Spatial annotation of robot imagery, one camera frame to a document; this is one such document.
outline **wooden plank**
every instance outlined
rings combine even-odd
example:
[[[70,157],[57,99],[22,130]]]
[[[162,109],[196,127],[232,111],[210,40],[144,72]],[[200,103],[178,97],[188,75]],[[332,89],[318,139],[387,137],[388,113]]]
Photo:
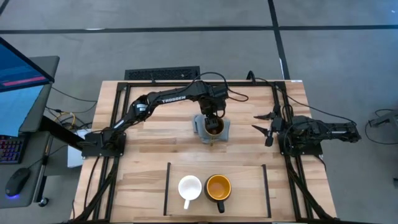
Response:
[[[99,93],[93,130],[109,126],[117,81],[105,81]],[[286,81],[287,93],[295,100],[308,103],[303,83]],[[138,96],[171,87],[134,87],[130,103]],[[226,117],[231,120],[228,142],[216,142],[213,147],[203,145],[194,135],[191,118],[200,113],[199,105],[191,101],[162,105],[145,123],[130,127],[127,144],[120,160],[118,181],[111,222],[271,222],[294,221],[292,199],[283,157],[277,140],[272,147],[264,146],[264,136],[252,124],[269,127],[268,121],[253,116],[272,110],[272,91],[269,87],[236,87],[232,90],[249,96],[249,101],[238,103],[227,100]],[[310,110],[290,101],[296,115],[310,116]],[[325,169],[313,156],[302,156],[308,189],[330,215],[335,216]],[[86,159],[75,197],[76,214],[83,210],[88,177],[95,158]],[[95,169],[88,201],[96,192],[101,161]],[[198,166],[261,166],[267,164],[272,218],[262,217],[164,217],[164,190],[167,163]],[[104,202],[101,213],[104,214]],[[300,206],[303,217],[304,206]]]
[[[200,196],[183,208],[184,199],[178,192],[178,183],[186,175],[198,177],[203,188],[206,180],[215,174],[225,175],[231,182],[232,191],[224,202],[225,212],[219,213],[217,204],[210,201],[202,190]],[[221,217],[268,217],[264,175],[256,166],[189,166],[172,164],[169,180],[167,214]]]

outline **black desk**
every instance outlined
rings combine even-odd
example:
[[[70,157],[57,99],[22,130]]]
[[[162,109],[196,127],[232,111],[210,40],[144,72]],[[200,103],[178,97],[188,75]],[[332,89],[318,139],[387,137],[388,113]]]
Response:
[[[58,56],[30,58],[50,76],[55,77],[60,58]],[[75,146],[76,141],[82,140],[69,130],[61,127],[51,119],[43,116],[52,84],[44,85],[34,105],[30,109],[25,121],[19,128],[20,133],[31,133],[25,154],[20,164],[0,165],[0,208],[26,207],[42,198],[45,181],[45,166],[36,163],[30,169],[30,177],[18,197],[9,198],[5,194],[5,187],[10,176],[19,168],[28,167],[44,154],[49,154],[53,137],[61,139],[69,145]]]

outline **white mug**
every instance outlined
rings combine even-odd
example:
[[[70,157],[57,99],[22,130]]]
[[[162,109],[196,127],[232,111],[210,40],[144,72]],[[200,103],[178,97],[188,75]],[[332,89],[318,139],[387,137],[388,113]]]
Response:
[[[198,198],[201,193],[201,182],[198,177],[185,176],[178,184],[178,192],[185,199],[184,209],[188,209],[189,202]]]

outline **orange mug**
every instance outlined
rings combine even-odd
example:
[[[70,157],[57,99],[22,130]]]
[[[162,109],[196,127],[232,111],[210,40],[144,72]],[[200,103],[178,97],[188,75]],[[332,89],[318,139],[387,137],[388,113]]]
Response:
[[[218,212],[224,213],[224,201],[231,195],[231,182],[224,175],[212,175],[206,180],[205,194],[208,199],[217,203]]]

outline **mug handle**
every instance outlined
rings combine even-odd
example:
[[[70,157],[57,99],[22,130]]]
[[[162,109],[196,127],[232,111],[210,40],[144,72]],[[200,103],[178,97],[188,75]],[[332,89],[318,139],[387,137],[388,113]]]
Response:
[[[189,207],[189,200],[185,200],[184,209],[188,209]]]
[[[217,208],[218,212],[224,213],[225,212],[224,201],[217,201]]]

